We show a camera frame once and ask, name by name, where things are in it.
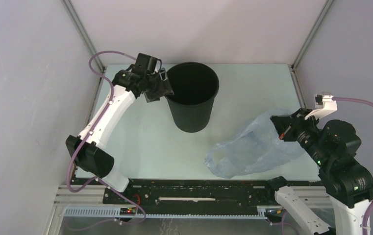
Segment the black cylindrical trash bin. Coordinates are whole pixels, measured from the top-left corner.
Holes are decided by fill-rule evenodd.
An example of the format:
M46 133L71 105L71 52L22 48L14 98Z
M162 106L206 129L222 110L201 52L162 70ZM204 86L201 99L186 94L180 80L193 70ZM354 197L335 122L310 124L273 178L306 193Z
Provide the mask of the black cylindrical trash bin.
M185 62L167 71L173 95L167 95L175 125L187 133L203 130L209 123L220 82L216 72L198 62Z

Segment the light blue plastic trash bag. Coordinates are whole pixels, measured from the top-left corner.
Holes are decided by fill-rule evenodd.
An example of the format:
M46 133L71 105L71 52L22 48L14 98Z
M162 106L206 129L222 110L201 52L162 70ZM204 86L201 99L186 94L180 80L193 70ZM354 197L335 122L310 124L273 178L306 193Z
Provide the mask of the light blue plastic trash bag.
M287 164L305 151L296 142L285 142L271 121L271 116L287 116L286 109L270 109L247 120L224 142L215 144L204 158L204 164L217 177L262 173Z

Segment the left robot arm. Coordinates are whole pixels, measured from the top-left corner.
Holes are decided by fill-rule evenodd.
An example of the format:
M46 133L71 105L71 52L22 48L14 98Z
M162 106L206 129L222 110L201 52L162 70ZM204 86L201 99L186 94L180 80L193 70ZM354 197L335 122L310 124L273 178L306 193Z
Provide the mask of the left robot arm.
M134 61L127 69L118 71L113 79L103 77L110 86L103 104L77 136L70 135L66 139L71 156L67 182L71 181L71 173L77 166L91 173L93 180L114 189L114 197L122 204L131 202L133 190L127 187L129 179L120 173L115 158L105 151L109 137L140 95L143 94L147 102L154 102L173 94L161 59L139 53Z

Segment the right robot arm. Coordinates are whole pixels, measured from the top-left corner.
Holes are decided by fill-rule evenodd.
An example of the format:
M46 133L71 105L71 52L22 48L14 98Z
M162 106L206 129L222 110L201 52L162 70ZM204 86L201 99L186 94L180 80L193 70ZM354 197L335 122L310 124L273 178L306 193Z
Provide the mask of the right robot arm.
M282 176L265 183L264 200L281 205L312 235L360 234L362 218L373 200L373 177L355 159L361 140L353 125L333 119L319 129L319 119L304 108L290 115L271 116L270 120L280 140L297 142L317 164L319 178L333 206L335 226L321 220Z

